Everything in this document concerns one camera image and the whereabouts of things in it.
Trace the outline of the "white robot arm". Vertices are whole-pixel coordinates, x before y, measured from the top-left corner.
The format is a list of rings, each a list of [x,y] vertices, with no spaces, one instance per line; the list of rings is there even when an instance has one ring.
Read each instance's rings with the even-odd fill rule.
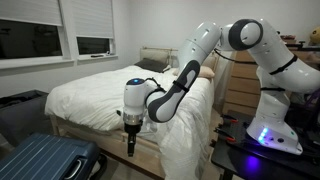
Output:
[[[169,90],[153,78],[134,78],[124,88],[123,121],[128,154],[134,154],[136,134],[144,117],[157,123],[172,119],[199,75],[200,66],[215,49],[246,52],[246,61],[232,67],[228,91],[258,85],[256,113],[246,132],[260,145],[296,155],[303,152],[296,132],[285,122],[288,91],[311,94],[320,88],[320,71],[290,51],[278,32],[264,19],[240,19],[219,27],[204,22],[178,50],[178,77]]]

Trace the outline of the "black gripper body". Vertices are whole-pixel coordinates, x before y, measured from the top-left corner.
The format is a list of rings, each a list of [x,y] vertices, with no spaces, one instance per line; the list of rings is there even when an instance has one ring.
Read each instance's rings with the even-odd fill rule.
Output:
[[[136,135],[141,131],[142,124],[139,123],[137,125],[129,125],[126,124],[124,129],[125,132],[128,134],[128,145],[134,146],[136,143]]]

